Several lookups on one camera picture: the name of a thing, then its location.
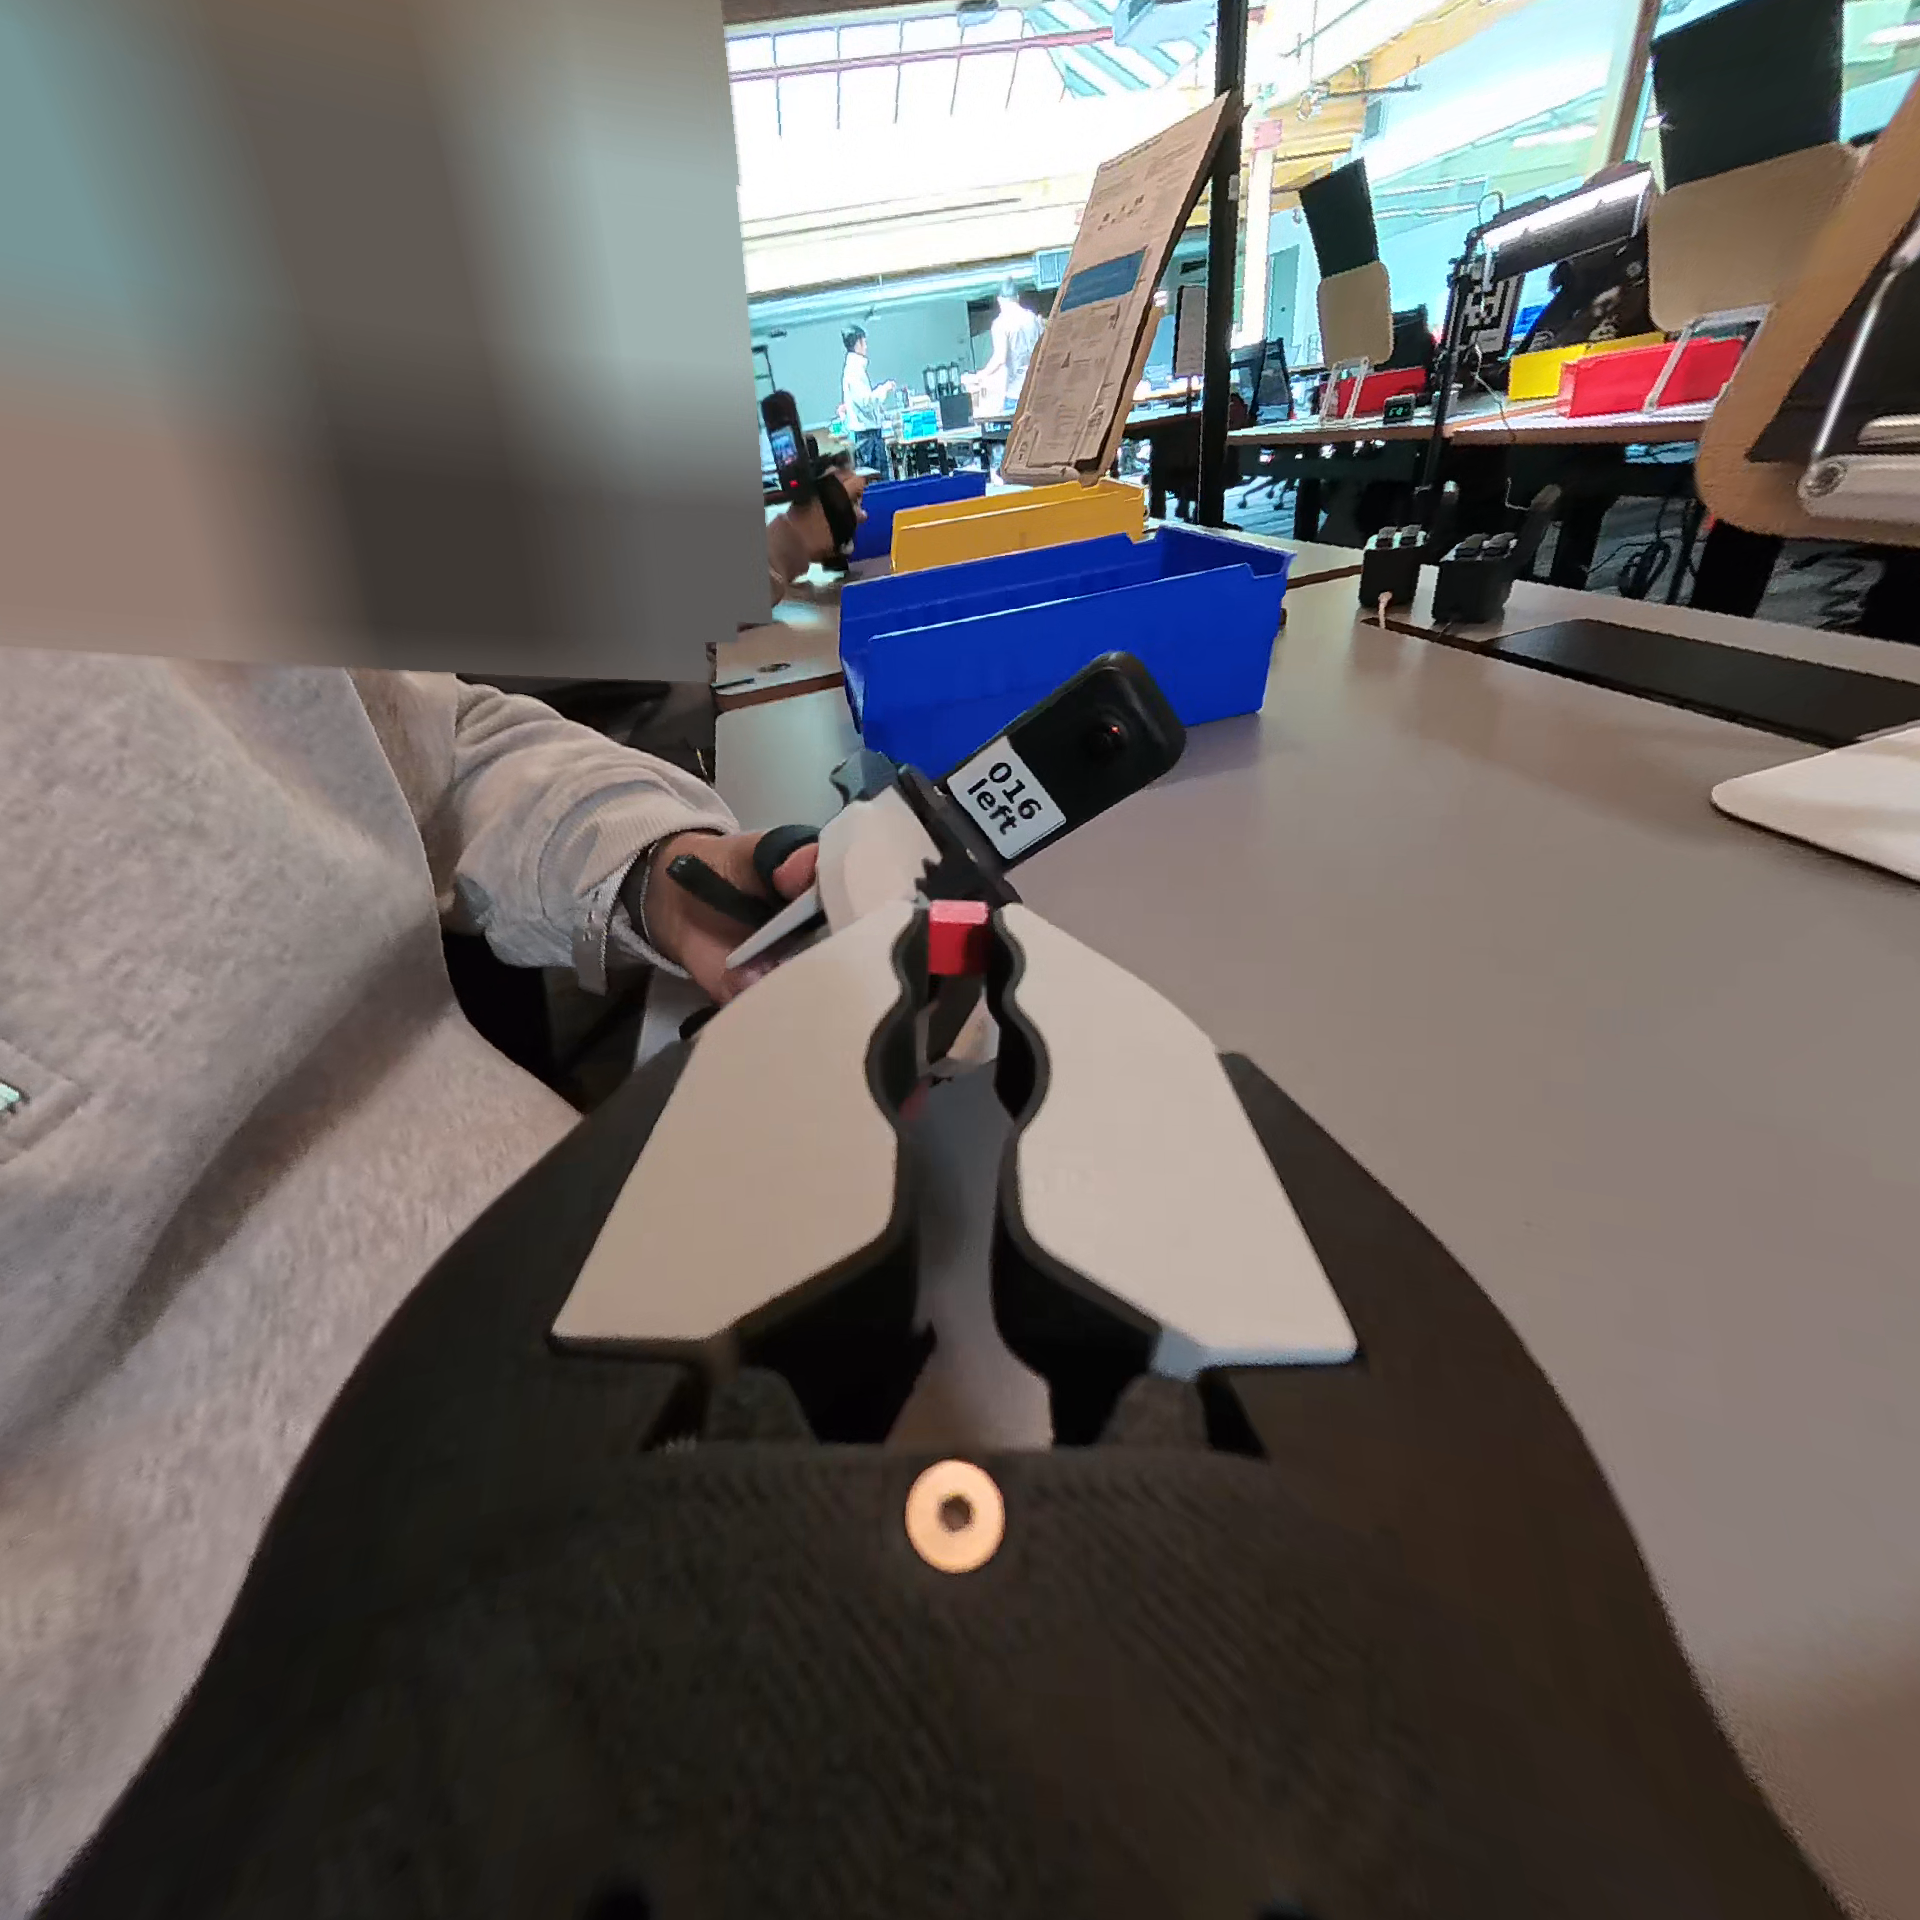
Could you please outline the black desk lamp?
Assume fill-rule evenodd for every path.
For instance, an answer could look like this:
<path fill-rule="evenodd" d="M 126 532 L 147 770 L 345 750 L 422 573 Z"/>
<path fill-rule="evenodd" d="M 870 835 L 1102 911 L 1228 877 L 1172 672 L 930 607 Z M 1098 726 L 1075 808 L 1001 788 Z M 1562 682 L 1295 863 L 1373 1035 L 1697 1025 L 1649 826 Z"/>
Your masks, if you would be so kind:
<path fill-rule="evenodd" d="M 1558 198 L 1530 198 L 1518 210 L 1496 211 L 1466 235 L 1449 275 L 1442 351 L 1434 381 L 1434 429 L 1428 438 L 1428 478 L 1438 471 L 1438 451 L 1452 412 L 1466 339 L 1481 326 L 1471 316 L 1476 298 L 1582 250 L 1600 250 L 1632 237 L 1647 225 L 1651 189 L 1651 165 L 1621 160 Z"/>

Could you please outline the small blue storage bin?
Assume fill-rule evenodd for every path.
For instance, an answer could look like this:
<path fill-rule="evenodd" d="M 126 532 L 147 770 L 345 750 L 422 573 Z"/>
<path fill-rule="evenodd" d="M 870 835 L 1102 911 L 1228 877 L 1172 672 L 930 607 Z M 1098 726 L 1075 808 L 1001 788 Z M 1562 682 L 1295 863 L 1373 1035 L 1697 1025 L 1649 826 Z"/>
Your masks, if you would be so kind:
<path fill-rule="evenodd" d="M 954 505 L 980 499 L 991 478 L 984 471 L 929 474 L 898 482 L 867 482 L 858 492 L 858 521 L 850 545 L 850 564 L 890 558 L 896 520 L 925 505 Z"/>

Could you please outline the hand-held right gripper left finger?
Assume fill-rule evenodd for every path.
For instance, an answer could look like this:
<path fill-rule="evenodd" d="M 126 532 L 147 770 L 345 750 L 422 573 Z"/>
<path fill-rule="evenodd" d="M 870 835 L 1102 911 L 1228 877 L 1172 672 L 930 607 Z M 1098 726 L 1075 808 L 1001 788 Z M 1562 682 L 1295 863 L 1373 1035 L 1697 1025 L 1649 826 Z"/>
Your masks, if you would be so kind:
<path fill-rule="evenodd" d="M 925 1356 L 901 1110 L 925 905 L 831 933 L 692 1042 L 553 1323 L 567 1356 L 774 1372 L 825 1444 L 883 1444 Z"/>

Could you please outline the black pole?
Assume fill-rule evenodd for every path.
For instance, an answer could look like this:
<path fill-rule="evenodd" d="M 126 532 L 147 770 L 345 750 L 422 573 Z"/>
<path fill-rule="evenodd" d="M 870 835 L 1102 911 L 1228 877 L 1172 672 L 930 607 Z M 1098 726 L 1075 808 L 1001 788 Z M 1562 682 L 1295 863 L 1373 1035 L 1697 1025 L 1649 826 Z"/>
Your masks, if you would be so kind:
<path fill-rule="evenodd" d="M 1249 3 L 1215 3 L 1215 90 L 1226 98 L 1219 144 L 1210 150 L 1208 189 L 1208 278 L 1206 278 L 1206 373 L 1202 373 L 1202 438 L 1195 468 L 1195 521 L 1226 521 L 1228 492 L 1228 412 L 1231 412 L 1231 351 L 1238 314 L 1238 247 L 1242 247 L 1242 122 L 1249 85 Z"/>

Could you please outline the black table mat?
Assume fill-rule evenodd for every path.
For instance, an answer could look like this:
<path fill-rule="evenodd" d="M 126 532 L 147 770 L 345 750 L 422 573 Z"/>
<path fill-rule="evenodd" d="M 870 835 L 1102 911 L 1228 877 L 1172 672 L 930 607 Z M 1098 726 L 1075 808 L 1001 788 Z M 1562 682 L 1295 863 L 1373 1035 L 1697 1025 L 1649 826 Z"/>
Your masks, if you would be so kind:
<path fill-rule="evenodd" d="M 1809 749 L 1852 749 L 1918 729 L 1918 682 L 1616 620 L 1550 620 L 1503 632 L 1488 653 Z"/>

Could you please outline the cardboard sheet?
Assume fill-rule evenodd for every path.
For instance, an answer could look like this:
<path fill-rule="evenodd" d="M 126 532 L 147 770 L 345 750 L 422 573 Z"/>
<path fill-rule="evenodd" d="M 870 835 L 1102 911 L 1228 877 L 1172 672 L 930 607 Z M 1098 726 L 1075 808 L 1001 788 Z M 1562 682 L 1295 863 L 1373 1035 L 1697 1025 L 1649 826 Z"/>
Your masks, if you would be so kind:
<path fill-rule="evenodd" d="M 1006 482 L 1095 482 L 1107 474 L 1160 326 L 1160 279 L 1238 118 L 1242 95 L 1226 90 L 1095 173 L 1001 446 Z"/>

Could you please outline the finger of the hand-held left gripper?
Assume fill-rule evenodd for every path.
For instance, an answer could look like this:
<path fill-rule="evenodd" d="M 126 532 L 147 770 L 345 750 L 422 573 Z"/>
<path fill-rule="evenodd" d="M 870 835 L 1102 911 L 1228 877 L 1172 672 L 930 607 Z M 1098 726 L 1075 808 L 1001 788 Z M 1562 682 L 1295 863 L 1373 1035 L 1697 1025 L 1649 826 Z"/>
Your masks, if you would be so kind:
<path fill-rule="evenodd" d="M 998 1025 L 985 998 L 984 977 L 935 977 L 930 998 L 917 1018 L 920 1076 L 905 1097 L 905 1114 L 917 1115 L 935 1087 L 943 1087 L 980 1069 L 992 1069 Z"/>

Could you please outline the white stand base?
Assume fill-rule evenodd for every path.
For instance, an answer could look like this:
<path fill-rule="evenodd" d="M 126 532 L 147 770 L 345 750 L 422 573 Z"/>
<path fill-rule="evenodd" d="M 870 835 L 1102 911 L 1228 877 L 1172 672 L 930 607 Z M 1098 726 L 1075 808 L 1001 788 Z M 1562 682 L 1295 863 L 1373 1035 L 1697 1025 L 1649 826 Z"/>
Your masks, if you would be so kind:
<path fill-rule="evenodd" d="M 1746 830 L 1918 880 L 1918 726 L 1721 781 L 1711 807 Z"/>

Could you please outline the person's left hand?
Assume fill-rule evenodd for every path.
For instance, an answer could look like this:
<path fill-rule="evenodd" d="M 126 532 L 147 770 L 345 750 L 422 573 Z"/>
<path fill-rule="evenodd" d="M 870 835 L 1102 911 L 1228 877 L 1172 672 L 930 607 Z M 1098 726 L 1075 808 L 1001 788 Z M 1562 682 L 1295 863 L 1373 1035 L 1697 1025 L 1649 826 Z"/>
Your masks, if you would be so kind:
<path fill-rule="evenodd" d="M 753 867 L 758 843 L 761 835 L 747 830 L 676 831 L 648 851 L 648 876 L 628 887 L 628 913 L 650 950 L 687 973 L 710 1002 L 728 1002 L 774 973 L 790 948 L 774 948 L 744 965 L 728 965 L 728 955 L 747 941 L 747 926 L 687 890 L 669 877 L 669 864 L 683 855 L 698 860 L 713 876 L 758 901 L 785 905 L 808 894 L 820 867 L 816 840 L 794 844 L 772 877 Z"/>

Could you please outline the large blue storage bin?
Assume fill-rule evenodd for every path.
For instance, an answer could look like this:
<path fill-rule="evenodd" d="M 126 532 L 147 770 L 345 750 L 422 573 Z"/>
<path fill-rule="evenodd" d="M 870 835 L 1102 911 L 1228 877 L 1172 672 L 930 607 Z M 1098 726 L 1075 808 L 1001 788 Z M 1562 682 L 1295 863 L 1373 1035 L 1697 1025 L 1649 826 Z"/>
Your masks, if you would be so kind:
<path fill-rule="evenodd" d="M 858 738 L 946 774 L 1115 648 L 1152 672 L 1188 729 L 1251 715 L 1289 568 L 1289 549 L 1167 524 L 857 582 L 838 660 Z"/>

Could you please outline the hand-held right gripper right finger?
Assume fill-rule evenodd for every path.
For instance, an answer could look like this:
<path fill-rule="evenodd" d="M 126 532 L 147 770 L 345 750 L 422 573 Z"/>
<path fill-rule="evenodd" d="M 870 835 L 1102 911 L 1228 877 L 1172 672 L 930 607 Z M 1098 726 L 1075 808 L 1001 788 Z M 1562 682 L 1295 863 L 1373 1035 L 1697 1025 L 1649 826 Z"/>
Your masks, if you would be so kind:
<path fill-rule="evenodd" d="M 1050 1444 L 1091 1446 L 1141 1379 L 1358 1357 L 1228 1061 L 1172 998 L 1006 905 L 991 1007 L 1009 1115 L 991 1299 Z"/>

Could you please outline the person's left forearm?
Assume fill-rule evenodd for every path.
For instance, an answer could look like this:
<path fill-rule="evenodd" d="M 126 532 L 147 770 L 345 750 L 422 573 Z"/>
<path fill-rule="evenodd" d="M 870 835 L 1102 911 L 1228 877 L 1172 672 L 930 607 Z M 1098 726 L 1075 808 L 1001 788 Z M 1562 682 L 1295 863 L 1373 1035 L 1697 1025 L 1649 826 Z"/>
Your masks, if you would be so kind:
<path fill-rule="evenodd" d="M 494 685 L 454 685 L 451 738 L 445 926 L 488 941 L 512 965 L 567 965 L 593 993 L 615 962 L 687 977 L 650 950 L 628 913 L 628 887 L 664 840 L 735 831 L 724 801 L 653 755 Z"/>

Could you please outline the yellow storage bin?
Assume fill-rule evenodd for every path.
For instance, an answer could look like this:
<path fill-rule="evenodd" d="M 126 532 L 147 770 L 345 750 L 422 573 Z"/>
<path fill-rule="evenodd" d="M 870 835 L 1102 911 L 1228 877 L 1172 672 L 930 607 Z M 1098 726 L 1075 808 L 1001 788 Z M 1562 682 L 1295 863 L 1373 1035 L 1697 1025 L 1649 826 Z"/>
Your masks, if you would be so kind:
<path fill-rule="evenodd" d="M 1566 343 L 1554 349 L 1524 349 L 1514 351 L 1510 362 L 1510 405 L 1523 402 L 1554 402 L 1562 387 L 1562 374 L 1586 357 L 1611 357 L 1623 349 L 1667 349 L 1667 333 L 1628 333 L 1621 339 L 1597 339 L 1597 343 Z"/>
<path fill-rule="evenodd" d="M 935 572 L 1107 536 L 1142 537 L 1151 492 L 1121 478 L 1001 487 L 890 516 L 890 573 Z"/>

